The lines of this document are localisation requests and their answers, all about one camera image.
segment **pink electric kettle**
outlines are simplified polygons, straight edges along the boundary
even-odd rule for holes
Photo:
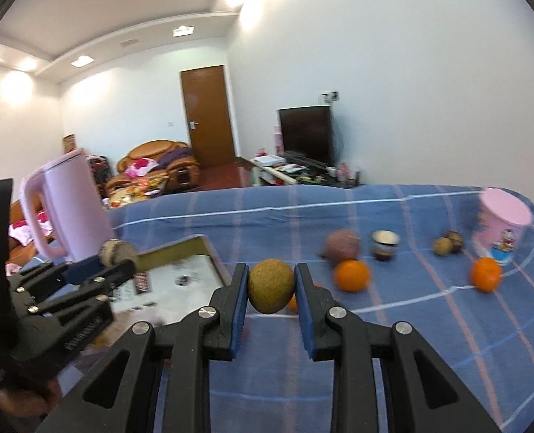
[[[34,211],[38,194],[53,226],[54,247],[48,245]],[[25,177],[20,198],[37,249],[46,258],[78,262],[96,255],[105,241],[115,237],[80,148]]]

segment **kettle handle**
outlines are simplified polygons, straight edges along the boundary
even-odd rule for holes
[[[56,224],[51,223],[54,227],[55,242],[56,246],[50,247],[45,238],[45,234],[41,228],[40,223],[37,219],[37,214],[34,211],[34,198],[37,194],[40,194],[44,198],[44,184],[45,184],[45,174],[42,170],[38,169],[30,176],[22,179],[21,191],[20,191],[20,201],[22,211],[25,214],[26,222],[30,226],[32,232],[32,238],[37,247],[37,250],[44,255],[46,258],[61,258],[67,256],[67,251],[64,248],[64,245],[60,242],[58,232],[56,229]],[[47,201],[43,200],[43,204],[46,207]]]

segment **pink cup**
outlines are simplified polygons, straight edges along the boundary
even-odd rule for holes
[[[479,229],[473,233],[473,246],[480,257],[492,257],[505,266],[525,228],[533,223],[533,215],[525,203],[501,189],[484,189],[479,201]]]

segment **purple cloth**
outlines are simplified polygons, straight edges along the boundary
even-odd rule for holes
[[[167,169],[167,166],[173,161],[176,161],[179,158],[192,155],[193,151],[188,146],[176,148],[173,151],[169,151],[168,153],[163,154],[161,156],[161,159],[159,159],[159,165],[154,170]]]

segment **small jar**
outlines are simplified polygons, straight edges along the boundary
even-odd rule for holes
[[[382,229],[375,231],[371,239],[373,241],[371,252],[375,260],[387,262],[395,256],[400,241],[397,233]]]

